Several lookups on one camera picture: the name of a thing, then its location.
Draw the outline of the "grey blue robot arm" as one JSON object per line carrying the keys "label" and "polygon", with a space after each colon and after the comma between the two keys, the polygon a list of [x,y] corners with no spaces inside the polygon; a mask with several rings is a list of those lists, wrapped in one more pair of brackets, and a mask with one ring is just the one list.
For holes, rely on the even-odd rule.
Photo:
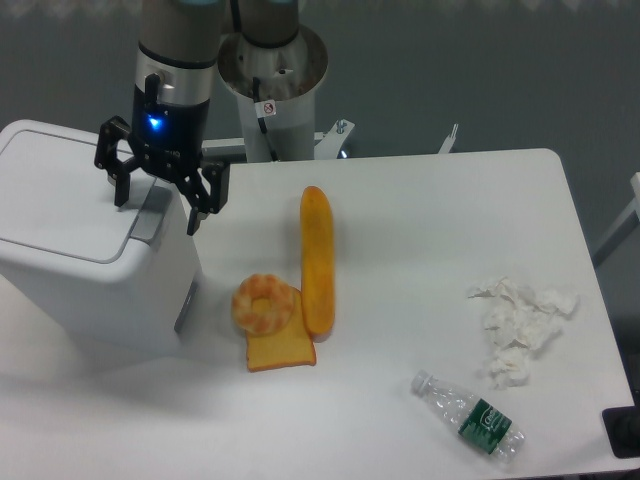
{"label": "grey blue robot arm", "polygon": [[188,234],[228,198],[229,167],[204,163],[202,143],[219,45],[226,31],[259,46],[281,46],[298,32],[295,1],[145,1],[142,4],[132,120],[100,127],[94,164],[130,195],[132,172],[174,184],[191,210]]}

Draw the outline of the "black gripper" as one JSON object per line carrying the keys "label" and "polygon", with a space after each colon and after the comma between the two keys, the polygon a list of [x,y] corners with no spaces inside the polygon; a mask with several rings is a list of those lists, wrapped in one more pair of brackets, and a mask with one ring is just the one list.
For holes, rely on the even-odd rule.
{"label": "black gripper", "polygon": [[[98,135],[94,165],[107,172],[115,186],[114,205],[122,207],[130,195],[131,173],[145,173],[177,183],[190,205],[187,234],[193,236],[209,214],[226,205],[230,165],[206,162],[202,167],[202,142],[210,101],[196,105],[158,103],[146,109],[144,98],[133,101],[132,125],[119,116],[104,122]],[[118,159],[118,144],[125,141],[132,152],[126,161]]]}

